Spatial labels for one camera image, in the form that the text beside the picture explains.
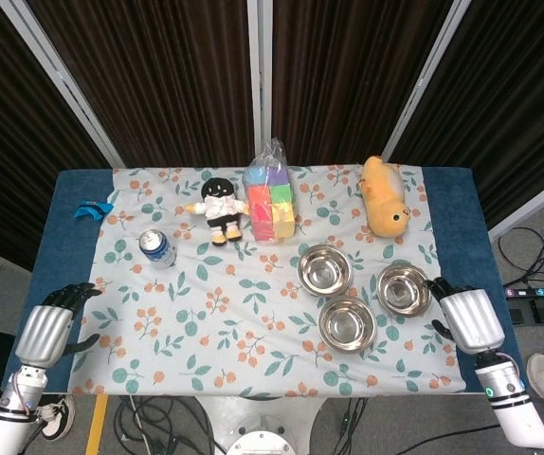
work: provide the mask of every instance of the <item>dark curtain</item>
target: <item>dark curtain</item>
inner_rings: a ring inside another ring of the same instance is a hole
[[[472,168],[490,228],[544,190],[544,2],[472,2],[391,160]]]
[[[245,0],[28,0],[127,166],[253,158]]]
[[[0,10],[0,256],[31,269],[60,171],[107,162]]]
[[[272,133],[289,162],[381,155],[450,5],[275,0]]]

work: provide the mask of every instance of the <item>stuffed animal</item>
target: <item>stuffed animal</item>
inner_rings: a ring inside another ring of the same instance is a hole
[[[395,166],[371,156],[358,182],[367,209],[367,221],[373,234],[396,237],[405,232],[409,210],[405,205],[405,184]]]
[[[211,229],[211,243],[223,246],[226,240],[238,242],[243,233],[238,227],[241,213],[248,213],[245,202],[234,195],[234,185],[225,178],[210,178],[200,190],[203,202],[188,204],[189,213],[204,214]]]

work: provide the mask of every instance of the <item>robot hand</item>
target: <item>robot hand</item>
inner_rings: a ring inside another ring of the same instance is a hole
[[[74,317],[89,298],[101,294],[93,287],[90,282],[70,284],[32,309],[15,350],[23,365],[11,375],[0,398],[0,455],[17,454],[26,439],[46,386],[46,369],[62,355],[88,349],[100,337],[66,346]]]
[[[426,285],[441,304],[449,327],[436,319],[432,325],[442,337],[454,340],[460,350],[477,357],[475,372],[506,439],[514,446],[544,454],[544,424],[513,359],[498,351],[504,333],[487,293],[455,289],[443,277]]]

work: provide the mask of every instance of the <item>rainbow sponge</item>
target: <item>rainbow sponge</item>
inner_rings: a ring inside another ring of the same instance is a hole
[[[295,213],[287,168],[250,166],[244,182],[255,240],[291,237]]]

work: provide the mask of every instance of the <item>metal bowl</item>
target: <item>metal bowl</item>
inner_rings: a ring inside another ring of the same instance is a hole
[[[336,248],[320,244],[308,248],[299,258],[298,276],[306,291],[329,297],[345,292],[352,282],[350,260]]]
[[[379,302],[395,315],[412,318],[430,305],[430,291],[424,271],[410,264],[386,267],[378,279]]]
[[[360,353],[372,345],[377,324],[362,300],[340,296],[322,307],[318,329],[330,347],[344,353]]]

